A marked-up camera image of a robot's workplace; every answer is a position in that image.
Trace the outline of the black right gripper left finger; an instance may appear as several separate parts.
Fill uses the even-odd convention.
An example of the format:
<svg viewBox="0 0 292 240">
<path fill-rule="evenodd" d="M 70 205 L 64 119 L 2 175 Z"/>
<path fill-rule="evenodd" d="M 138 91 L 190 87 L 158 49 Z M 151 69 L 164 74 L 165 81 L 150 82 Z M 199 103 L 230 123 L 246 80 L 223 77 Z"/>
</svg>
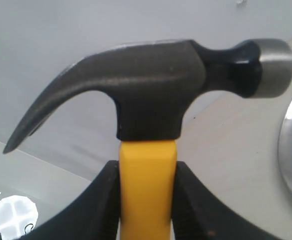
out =
<svg viewBox="0 0 292 240">
<path fill-rule="evenodd" d="M 20 239 L 115 240 L 119 217 L 119 162 L 110 160 L 69 206 Z"/>
</svg>

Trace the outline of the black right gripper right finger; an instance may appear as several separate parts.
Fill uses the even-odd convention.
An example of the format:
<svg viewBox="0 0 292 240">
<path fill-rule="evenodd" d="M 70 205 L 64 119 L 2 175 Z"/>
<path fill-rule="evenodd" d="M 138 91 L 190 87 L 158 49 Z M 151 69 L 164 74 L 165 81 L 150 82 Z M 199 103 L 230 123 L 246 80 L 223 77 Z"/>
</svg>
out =
<svg viewBox="0 0 292 240">
<path fill-rule="evenodd" d="M 177 240 L 274 240 L 213 195 L 186 163 L 176 166 L 172 223 Z"/>
</svg>

